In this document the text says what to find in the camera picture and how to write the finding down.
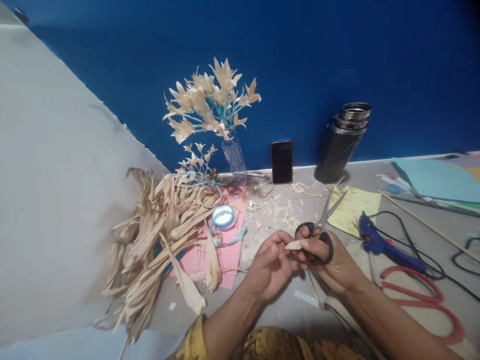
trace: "scissor handle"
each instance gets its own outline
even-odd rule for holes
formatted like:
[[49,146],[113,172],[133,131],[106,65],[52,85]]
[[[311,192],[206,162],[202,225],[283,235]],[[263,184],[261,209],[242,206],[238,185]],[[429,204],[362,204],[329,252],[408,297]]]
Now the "scissor handle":
[[419,301],[404,300],[404,299],[392,299],[392,300],[398,306],[401,306],[401,307],[436,309],[443,312],[445,315],[447,315],[450,318],[452,322],[452,325],[453,325],[452,331],[447,336],[436,336],[436,337],[443,344],[446,344],[446,345],[458,344],[459,342],[461,342],[465,337],[465,329],[462,323],[460,322],[460,320],[458,319],[458,317],[456,317],[453,312],[451,312],[446,307],[440,305],[440,303],[444,301],[445,297],[442,291],[439,289],[439,287],[435,285],[433,281],[431,281],[430,279],[428,279],[418,271],[415,271],[411,268],[403,267],[403,266],[389,267],[381,273],[380,277],[382,279],[385,279],[388,275],[397,271],[415,275],[417,278],[427,283],[435,293],[435,297],[423,295],[421,293],[406,289],[404,287],[392,284],[390,282],[382,281],[381,283],[384,289],[392,289],[392,290],[395,290],[396,292],[403,293],[413,298],[419,299]]
[[[308,231],[310,232],[309,236],[312,236],[313,232],[315,230],[315,224],[313,222],[310,222],[310,221],[309,222],[303,222],[300,225],[298,225],[298,227],[295,230],[295,235],[297,235],[297,233],[300,231],[300,229],[304,226],[306,226],[308,228]],[[315,261],[318,264],[327,265],[332,261],[332,258],[334,256],[334,244],[332,243],[332,239],[330,238],[330,235],[325,231],[320,234],[320,239],[319,240],[323,241],[325,244],[328,245],[328,256],[326,257],[325,260],[322,260],[317,255],[313,255],[313,256],[315,258]]]

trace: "blue paper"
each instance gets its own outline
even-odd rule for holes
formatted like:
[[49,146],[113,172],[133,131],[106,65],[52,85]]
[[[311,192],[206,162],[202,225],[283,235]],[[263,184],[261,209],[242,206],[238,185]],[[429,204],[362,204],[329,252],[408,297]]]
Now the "blue paper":
[[421,195],[432,198],[480,202],[480,182],[455,163],[442,160],[395,159]]

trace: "black thermos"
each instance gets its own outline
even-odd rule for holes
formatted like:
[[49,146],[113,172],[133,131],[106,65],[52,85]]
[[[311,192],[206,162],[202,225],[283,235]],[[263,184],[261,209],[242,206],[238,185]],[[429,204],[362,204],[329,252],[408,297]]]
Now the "black thermos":
[[344,105],[341,111],[331,118],[320,160],[313,173],[315,179],[330,184],[340,178],[345,165],[367,131],[371,112],[372,106],[369,104],[352,102]]

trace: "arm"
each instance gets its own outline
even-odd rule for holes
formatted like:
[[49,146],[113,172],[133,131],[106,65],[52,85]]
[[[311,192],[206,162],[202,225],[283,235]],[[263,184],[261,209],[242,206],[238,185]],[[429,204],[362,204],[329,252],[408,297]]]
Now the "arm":
[[245,279],[232,296],[203,325],[210,360],[228,359],[261,314],[265,305],[298,269],[306,269],[305,255],[287,258],[284,250],[293,239],[277,231],[260,246]]
[[[333,258],[328,265],[312,267],[332,290],[342,295],[346,306],[387,358],[461,359],[372,283],[339,238],[330,231],[328,234],[333,243]],[[306,228],[298,233],[300,239],[303,236],[308,236]],[[301,245],[321,259],[328,256],[329,248],[322,241],[305,239]]]

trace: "yellow paper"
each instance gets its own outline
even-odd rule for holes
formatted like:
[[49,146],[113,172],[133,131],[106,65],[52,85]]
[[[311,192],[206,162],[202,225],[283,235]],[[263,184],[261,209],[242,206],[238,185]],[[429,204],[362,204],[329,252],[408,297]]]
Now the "yellow paper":
[[[362,211],[367,215],[373,215],[379,212],[380,200],[382,195],[377,192],[368,192],[355,187],[346,186],[343,191],[347,191],[340,205],[328,219],[328,223],[339,230],[349,233],[357,238],[360,233],[357,230]],[[343,192],[334,192],[331,195],[330,207],[332,207]]]
[[472,174],[478,181],[480,181],[480,167],[474,167],[471,169],[465,169],[467,170],[470,174]]

